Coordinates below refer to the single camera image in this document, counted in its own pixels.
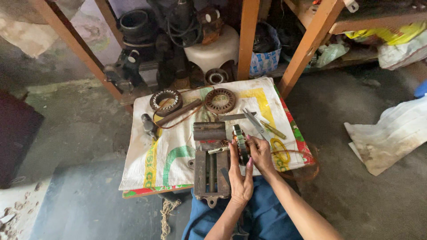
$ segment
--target blue pants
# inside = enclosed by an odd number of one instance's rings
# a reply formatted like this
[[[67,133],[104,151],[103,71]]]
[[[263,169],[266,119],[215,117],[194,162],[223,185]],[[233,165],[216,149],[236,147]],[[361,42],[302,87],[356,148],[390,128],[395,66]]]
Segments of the blue pants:
[[[182,240],[204,239],[224,212],[230,199],[218,199],[215,208],[193,195],[190,221],[184,230]],[[254,193],[243,211],[242,229],[249,233],[249,239],[302,240],[301,235],[277,199],[270,184],[263,176],[254,177]]]

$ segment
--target screwdriver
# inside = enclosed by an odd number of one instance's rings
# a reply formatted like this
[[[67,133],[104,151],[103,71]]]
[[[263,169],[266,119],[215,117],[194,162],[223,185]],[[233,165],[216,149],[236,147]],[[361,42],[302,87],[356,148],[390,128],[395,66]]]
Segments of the screwdriver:
[[[272,133],[276,134],[277,136],[279,136],[281,139],[285,140],[286,139],[286,135],[281,133],[279,130],[273,128],[272,126],[268,125],[267,123],[259,120],[257,117],[255,117],[262,125],[264,125],[264,127],[268,128]]]

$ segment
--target hand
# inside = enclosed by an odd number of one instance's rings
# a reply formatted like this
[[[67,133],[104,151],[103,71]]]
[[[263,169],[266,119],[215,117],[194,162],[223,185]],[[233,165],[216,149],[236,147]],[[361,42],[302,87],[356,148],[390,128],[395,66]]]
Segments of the hand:
[[[271,174],[276,174],[277,171],[271,160],[270,143],[250,135],[246,135],[246,139],[251,148],[251,156],[254,159],[255,166],[264,178]]]
[[[252,171],[254,169],[252,158],[246,164],[246,176],[242,176],[239,168],[239,156],[237,153],[237,144],[233,139],[233,143],[229,143],[231,166],[228,172],[231,184],[231,200],[242,207],[251,199],[254,190],[254,181],[252,179]]]

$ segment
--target yellow bag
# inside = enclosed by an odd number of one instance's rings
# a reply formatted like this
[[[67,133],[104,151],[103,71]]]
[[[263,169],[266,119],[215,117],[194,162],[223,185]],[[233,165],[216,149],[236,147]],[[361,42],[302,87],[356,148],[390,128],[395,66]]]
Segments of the yellow bag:
[[[414,37],[422,33],[427,27],[427,21],[411,23],[404,25],[399,29],[394,27],[374,28],[368,30],[359,30],[354,32],[346,32],[345,35],[351,39],[366,38],[376,35],[383,39],[388,45],[404,44],[412,40]]]

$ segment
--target forearm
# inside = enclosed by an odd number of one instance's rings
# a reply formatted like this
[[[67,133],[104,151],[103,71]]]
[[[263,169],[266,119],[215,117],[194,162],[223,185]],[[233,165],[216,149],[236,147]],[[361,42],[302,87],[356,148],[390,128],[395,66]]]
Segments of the forearm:
[[[342,239],[332,225],[308,205],[277,173],[267,174],[265,178],[305,240]]]
[[[230,201],[222,213],[221,217],[206,235],[205,240],[208,239],[224,239],[229,240],[233,234],[234,227],[240,217],[245,206]]]

